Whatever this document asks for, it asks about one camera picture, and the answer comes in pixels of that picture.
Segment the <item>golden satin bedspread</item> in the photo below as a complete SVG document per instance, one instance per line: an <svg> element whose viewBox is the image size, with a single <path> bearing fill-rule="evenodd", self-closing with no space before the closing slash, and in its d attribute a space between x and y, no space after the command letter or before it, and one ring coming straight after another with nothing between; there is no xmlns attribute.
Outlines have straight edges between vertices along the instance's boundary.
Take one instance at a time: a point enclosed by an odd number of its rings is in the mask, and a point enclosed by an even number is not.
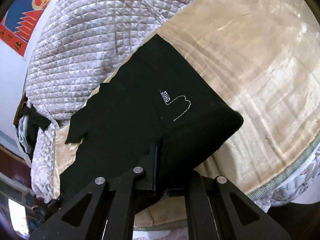
<svg viewBox="0 0 320 240"><path fill-rule="evenodd" d="M244 117L198 170L263 209L319 144L318 16L312 0L195 0L157 29Z"/></svg>

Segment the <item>dark clothes pile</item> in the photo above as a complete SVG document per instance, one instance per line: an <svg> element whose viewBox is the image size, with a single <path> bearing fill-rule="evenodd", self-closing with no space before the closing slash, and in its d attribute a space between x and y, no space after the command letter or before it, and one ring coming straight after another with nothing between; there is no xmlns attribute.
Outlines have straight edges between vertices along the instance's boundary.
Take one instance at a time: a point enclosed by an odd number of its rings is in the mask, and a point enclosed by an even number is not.
<svg viewBox="0 0 320 240"><path fill-rule="evenodd" d="M24 95L17 108L14 126L16 128L18 145L20 145L30 161L33 159L39 130L45 131L50 124L51 121L38 113L36 108Z"/></svg>

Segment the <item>red blue wall poster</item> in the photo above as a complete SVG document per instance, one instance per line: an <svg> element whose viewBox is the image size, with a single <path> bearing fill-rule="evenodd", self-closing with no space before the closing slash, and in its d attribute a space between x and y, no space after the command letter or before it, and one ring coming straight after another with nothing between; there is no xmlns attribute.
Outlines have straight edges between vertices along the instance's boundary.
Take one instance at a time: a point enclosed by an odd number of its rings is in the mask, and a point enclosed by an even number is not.
<svg viewBox="0 0 320 240"><path fill-rule="evenodd" d="M31 35L51 0L14 0L1 20L1 40L24 56Z"/></svg>

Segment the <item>quilted floral comforter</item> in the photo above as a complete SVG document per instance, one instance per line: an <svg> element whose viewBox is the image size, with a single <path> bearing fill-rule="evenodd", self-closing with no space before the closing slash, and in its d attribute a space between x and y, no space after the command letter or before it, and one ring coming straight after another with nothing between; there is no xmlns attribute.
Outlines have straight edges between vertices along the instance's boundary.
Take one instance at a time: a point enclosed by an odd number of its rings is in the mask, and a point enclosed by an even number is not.
<svg viewBox="0 0 320 240"><path fill-rule="evenodd" d="M50 120L37 133L31 187L44 202L54 187L55 135L143 41L193 0L57 0L31 57L25 92Z"/></svg>

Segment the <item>black pants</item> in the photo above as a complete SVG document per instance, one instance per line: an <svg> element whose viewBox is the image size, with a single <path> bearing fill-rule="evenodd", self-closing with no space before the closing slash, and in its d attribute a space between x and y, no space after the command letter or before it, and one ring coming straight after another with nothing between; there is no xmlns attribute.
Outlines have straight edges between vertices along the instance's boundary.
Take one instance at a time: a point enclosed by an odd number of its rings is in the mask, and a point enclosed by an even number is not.
<svg viewBox="0 0 320 240"><path fill-rule="evenodd" d="M243 124L197 71L155 35L123 64L70 121L75 162L60 177L72 197L93 179L116 178L157 146L162 179L171 182L218 150Z"/></svg>

